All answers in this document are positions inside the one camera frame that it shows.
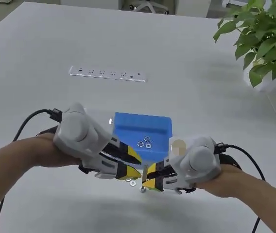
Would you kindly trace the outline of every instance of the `electrical outlet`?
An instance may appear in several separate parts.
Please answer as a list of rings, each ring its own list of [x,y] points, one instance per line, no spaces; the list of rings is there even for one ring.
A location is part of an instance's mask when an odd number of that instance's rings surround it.
[[[83,76],[104,79],[128,80],[136,82],[146,82],[145,75],[141,72],[116,71],[113,69],[102,69],[94,67],[76,67],[72,66],[69,75]]]

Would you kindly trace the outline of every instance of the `blue container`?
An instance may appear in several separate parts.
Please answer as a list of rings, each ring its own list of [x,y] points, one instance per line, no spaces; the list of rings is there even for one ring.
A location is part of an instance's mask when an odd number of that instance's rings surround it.
[[[141,156],[142,164],[156,163],[168,156],[169,138],[172,137],[172,120],[163,116],[115,113],[113,133]]]

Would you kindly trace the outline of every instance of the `tabletop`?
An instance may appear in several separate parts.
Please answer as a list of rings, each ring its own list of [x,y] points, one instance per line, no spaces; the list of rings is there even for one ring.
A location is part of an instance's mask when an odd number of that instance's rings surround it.
[[[173,134],[210,135],[238,145],[276,186],[276,91],[242,79],[232,46],[217,44],[215,19],[23,3],[0,23],[0,147],[42,108],[85,107],[171,117]],[[75,66],[138,70],[146,83],[70,76]],[[21,137],[53,126],[45,115]],[[246,156],[230,150],[258,177]],[[1,232],[251,232],[256,216],[235,199],[205,191],[139,192],[139,185],[95,179],[76,167],[33,168],[6,197]],[[270,232],[261,223],[258,233]]]

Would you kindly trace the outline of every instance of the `chair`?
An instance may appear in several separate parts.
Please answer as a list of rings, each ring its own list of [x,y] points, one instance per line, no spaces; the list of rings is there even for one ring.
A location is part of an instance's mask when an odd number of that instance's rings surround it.
[[[169,15],[168,7],[150,0],[134,1],[129,5],[132,11],[140,11],[141,9],[148,7],[152,13],[156,13],[154,7],[165,10],[165,14]]]

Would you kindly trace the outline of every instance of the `white flower pot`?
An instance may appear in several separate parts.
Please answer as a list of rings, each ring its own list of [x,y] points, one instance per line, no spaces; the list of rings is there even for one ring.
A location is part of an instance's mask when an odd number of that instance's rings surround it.
[[[244,80],[245,82],[250,85],[249,80],[249,71],[253,67],[253,62],[244,70]],[[261,91],[261,92],[270,92],[273,89],[276,88],[276,79],[272,80],[272,72],[269,72],[266,76],[263,77],[262,82],[254,87],[255,90]]]

